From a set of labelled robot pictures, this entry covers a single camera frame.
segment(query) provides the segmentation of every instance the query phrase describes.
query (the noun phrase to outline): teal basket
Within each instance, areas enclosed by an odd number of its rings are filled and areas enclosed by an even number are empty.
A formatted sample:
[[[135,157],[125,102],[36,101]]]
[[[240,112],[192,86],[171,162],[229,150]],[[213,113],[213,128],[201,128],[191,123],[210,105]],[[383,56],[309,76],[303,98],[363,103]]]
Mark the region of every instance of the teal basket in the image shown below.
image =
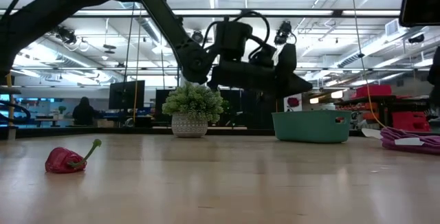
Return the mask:
[[[350,111],[273,113],[275,136],[282,141],[340,143],[349,138]]]

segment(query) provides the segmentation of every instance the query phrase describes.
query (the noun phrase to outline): green pepper stem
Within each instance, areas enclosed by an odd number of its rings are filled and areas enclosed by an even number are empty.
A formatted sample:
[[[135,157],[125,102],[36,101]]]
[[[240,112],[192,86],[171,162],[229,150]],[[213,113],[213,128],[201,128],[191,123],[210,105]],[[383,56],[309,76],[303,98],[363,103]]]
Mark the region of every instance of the green pepper stem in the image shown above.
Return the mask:
[[[95,151],[95,148],[96,148],[96,147],[101,147],[101,144],[102,144],[102,142],[101,142],[100,139],[95,139],[95,140],[93,141],[93,146],[91,147],[89,153],[87,153],[87,155],[86,155],[83,159],[81,159],[80,162],[78,162],[78,163],[69,162],[69,165],[70,165],[71,167],[74,167],[74,168],[83,165],[83,164],[87,161],[87,159],[90,157],[90,155]]]

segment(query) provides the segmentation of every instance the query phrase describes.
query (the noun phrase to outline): pink cloth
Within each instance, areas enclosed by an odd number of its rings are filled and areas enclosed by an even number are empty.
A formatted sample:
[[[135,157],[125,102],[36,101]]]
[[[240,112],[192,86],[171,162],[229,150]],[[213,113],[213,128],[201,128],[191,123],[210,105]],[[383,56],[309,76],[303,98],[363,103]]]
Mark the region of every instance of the pink cloth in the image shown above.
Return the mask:
[[[401,131],[395,128],[383,128],[380,131],[382,136],[382,146],[387,149],[400,150],[410,153],[425,153],[431,155],[440,155],[440,136],[438,135],[427,135],[419,136],[415,134],[410,134],[405,131]],[[407,145],[396,145],[396,139],[418,137],[421,142],[424,142],[421,146],[407,146]]]

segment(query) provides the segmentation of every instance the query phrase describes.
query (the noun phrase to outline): person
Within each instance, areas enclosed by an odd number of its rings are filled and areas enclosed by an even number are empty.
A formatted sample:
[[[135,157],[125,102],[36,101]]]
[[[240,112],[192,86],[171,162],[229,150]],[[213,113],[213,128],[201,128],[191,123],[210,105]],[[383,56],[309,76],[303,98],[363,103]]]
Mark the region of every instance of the person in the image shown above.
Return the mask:
[[[75,125],[93,125],[95,110],[90,106],[89,98],[82,97],[72,113]]]

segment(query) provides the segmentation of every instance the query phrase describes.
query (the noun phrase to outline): white pot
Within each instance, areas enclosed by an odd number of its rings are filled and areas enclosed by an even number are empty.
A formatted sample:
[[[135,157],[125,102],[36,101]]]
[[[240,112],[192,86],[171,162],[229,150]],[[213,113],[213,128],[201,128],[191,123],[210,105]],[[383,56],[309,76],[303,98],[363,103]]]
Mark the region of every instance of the white pot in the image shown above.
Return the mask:
[[[208,122],[191,120],[186,114],[175,113],[171,121],[171,129],[177,137],[200,138],[208,131]]]

